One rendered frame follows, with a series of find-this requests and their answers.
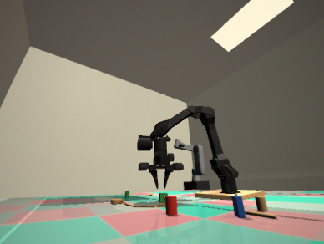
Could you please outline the tan round wooden button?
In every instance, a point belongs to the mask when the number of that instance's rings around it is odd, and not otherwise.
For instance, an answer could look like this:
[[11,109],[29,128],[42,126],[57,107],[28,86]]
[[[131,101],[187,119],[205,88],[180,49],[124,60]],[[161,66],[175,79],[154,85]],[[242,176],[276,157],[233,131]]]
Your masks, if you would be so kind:
[[121,204],[123,203],[122,200],[122,198],[111,199],[111,204]]

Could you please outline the blue rectangular block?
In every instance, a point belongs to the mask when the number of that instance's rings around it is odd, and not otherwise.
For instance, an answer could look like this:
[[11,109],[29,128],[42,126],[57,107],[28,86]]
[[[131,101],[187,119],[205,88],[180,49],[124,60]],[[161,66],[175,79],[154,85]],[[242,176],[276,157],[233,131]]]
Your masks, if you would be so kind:
[[246,218],[246,212],[243,205],[243,200],[241,196],[231,196],[233,206],[234,206],[234,215],[239,218]]

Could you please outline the dark red cylinder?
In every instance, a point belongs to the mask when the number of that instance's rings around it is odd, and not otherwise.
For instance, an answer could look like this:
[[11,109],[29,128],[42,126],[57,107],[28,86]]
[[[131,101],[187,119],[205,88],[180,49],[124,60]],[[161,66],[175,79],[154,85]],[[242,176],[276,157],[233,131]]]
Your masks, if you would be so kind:
[[166,196],[165,204],[166,204],[166,215],[175,216],[178,214],[177,196]]

